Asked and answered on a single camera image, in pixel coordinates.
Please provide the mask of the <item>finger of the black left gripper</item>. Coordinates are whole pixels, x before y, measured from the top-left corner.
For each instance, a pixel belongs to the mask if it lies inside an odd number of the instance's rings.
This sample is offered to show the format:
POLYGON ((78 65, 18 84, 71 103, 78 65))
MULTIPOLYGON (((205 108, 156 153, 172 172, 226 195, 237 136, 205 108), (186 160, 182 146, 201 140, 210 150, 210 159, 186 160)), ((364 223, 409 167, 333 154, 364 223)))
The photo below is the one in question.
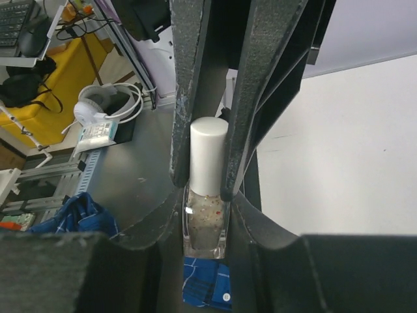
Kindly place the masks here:
POLYGON ((205 50, 211 1, 170 1, 176 97, 171 136, 169 174, 182 188, 188 182, 190 123, 205 50))
POLYGON ((225 142, 221 197, 237 194, 248 164, 315 64, 335 1, 252 1, 225 142))

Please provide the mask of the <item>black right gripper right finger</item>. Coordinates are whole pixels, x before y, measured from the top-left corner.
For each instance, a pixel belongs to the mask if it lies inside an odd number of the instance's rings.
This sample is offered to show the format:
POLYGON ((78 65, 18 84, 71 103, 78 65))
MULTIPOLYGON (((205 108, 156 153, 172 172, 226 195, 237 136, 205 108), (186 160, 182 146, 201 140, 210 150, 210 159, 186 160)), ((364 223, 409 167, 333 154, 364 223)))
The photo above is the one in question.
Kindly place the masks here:
POLYGON ((416 311, 413 236, 296 236, 237 194, 227 261, 234 312, 416 311))

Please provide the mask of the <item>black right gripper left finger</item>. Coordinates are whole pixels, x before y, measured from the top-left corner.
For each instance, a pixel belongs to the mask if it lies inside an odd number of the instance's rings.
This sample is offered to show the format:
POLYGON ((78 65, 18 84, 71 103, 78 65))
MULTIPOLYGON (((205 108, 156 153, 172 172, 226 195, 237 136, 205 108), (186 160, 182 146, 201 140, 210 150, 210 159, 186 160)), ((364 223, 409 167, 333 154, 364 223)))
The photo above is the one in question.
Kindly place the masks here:
POLYGON ((2 312, 180 312, 183 191, 113 238, 1 234, 2 312))

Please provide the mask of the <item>clear glitter nail polish bottle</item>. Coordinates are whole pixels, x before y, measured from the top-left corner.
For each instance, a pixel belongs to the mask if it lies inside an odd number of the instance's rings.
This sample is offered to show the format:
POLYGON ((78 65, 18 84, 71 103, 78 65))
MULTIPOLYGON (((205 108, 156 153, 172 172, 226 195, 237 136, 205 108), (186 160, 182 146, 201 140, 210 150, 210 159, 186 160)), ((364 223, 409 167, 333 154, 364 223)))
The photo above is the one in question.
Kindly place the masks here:
POLYGON ((182 204, 183 252, 186 257, 225 258, 230 203, 219 196, 200 196, 188 186, 182 204))

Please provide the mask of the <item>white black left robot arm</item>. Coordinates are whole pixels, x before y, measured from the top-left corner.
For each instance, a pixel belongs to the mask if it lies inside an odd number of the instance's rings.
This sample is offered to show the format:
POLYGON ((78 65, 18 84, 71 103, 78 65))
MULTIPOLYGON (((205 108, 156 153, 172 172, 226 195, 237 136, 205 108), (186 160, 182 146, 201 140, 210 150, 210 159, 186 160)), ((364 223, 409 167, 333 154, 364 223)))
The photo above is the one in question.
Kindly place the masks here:
POLYGON ((190 171, 190 125, 216 113, 229 69, 237 71, 220 194, 232 200, 254 151, 300 90, 314 64, 333 1, 114 1, 136 40, 160 40, 171 28, 176 102, 170 176, 183 187, 190 171))

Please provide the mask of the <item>blue plaid sleeve forearm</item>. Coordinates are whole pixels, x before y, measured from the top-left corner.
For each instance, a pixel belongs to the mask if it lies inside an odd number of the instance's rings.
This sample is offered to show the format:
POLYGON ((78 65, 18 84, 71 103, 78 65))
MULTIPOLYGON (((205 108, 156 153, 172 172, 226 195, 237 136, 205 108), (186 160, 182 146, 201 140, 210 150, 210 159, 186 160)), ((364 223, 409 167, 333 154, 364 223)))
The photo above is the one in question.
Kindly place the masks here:
MULTIPOLYGON (((55 215, 28 229, 31 233, 101 231, 109 237, 119 233, 113 215, 91 195, 82 192, 66 200, 55 215)), ((214 260, 184 259, 182 299, 195 307, 232 310, 229 268, 214 260)))

